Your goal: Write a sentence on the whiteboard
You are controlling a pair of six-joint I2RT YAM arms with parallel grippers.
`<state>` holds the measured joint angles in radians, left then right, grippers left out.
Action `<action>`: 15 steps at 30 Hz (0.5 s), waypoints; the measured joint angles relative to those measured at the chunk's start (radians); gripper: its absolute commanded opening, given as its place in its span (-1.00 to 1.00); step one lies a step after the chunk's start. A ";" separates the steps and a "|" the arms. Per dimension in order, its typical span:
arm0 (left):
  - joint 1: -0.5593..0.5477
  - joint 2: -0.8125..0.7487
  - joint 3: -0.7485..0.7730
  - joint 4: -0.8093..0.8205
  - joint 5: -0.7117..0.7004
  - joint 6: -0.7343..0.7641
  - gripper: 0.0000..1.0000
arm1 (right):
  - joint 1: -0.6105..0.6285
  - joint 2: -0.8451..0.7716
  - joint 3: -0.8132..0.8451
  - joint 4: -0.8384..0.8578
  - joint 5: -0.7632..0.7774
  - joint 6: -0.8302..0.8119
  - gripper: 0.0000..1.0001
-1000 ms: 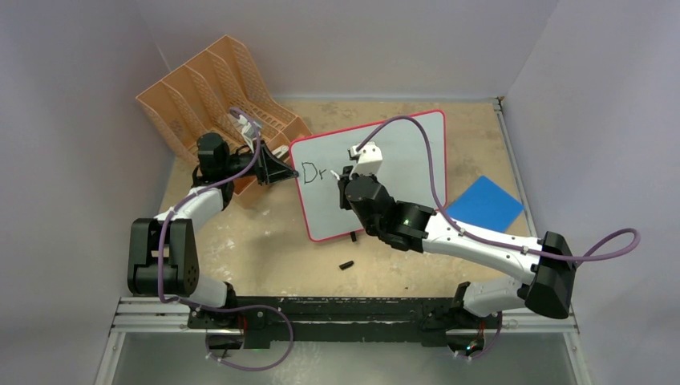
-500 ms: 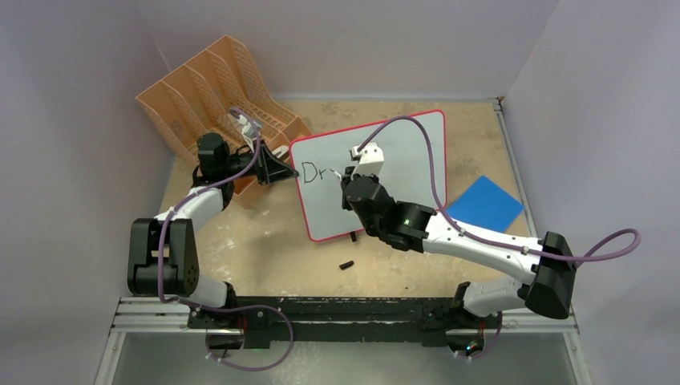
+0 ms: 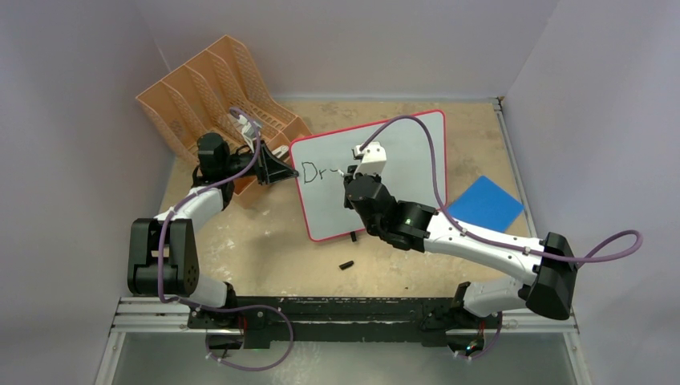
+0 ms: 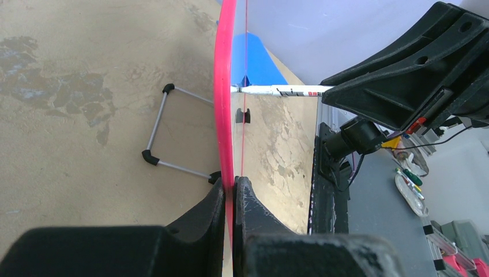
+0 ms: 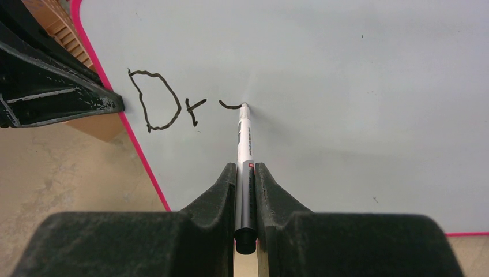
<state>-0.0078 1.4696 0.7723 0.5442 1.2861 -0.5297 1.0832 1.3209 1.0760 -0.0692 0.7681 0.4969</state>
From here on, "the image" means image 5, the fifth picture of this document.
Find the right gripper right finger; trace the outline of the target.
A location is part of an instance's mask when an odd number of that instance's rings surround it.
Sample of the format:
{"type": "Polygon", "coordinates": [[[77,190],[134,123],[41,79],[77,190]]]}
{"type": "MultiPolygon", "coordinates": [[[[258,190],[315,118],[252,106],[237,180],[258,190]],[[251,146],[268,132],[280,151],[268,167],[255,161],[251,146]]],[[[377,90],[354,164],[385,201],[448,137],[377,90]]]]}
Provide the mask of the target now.
{"type": "Polygon", "coordinates": [[[427,216],[313,212],[263,163],[255,181],[259,276],[463,276],[427,216]]]}

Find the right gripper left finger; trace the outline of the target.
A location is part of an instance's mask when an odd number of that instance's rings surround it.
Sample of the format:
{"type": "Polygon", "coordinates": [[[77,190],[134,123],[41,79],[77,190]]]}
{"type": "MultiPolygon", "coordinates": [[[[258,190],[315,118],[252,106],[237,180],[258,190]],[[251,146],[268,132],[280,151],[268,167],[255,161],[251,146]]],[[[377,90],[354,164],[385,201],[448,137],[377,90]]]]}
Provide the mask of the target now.
{"type": "Polygon", "coordinates": [[[236,166],[176,212],[60,212],[13,276],[232,276],[236,166]]]}

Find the black and white marker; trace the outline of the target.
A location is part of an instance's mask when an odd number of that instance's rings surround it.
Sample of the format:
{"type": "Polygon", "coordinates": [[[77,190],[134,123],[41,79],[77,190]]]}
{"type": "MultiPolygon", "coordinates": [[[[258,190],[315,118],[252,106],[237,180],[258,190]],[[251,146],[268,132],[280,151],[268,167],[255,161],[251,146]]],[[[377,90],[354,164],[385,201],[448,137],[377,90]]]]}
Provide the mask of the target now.
{"type": "Polygon", "coordinates": [[[258,232],[251,112],[247,103],[240,107],[238,129],[234,238],[236,251],[249,255],[256,251],[258,232]]]}

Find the pink-framed whiteboard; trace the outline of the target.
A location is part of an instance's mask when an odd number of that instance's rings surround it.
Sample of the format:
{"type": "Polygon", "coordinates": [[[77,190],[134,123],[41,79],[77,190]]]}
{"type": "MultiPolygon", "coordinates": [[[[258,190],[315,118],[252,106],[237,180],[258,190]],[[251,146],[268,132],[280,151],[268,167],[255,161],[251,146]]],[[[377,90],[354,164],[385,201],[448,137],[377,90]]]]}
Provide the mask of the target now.
{"type": "Polygon", "coordinates": [[[488,233],[487,1],[73,1],[166,210],[252,153],[317,212],[488,233]]]}

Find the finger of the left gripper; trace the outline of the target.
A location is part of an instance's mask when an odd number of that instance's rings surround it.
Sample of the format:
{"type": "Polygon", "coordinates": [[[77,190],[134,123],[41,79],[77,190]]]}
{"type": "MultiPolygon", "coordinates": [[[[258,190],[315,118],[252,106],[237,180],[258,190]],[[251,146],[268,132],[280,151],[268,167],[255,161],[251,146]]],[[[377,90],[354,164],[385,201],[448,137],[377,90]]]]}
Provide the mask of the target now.
{"type": "Polygon", "coordinates": [[[1,127],[123,110],[122,97],[50,37],[21,1],[1,1],[1,127]]]}

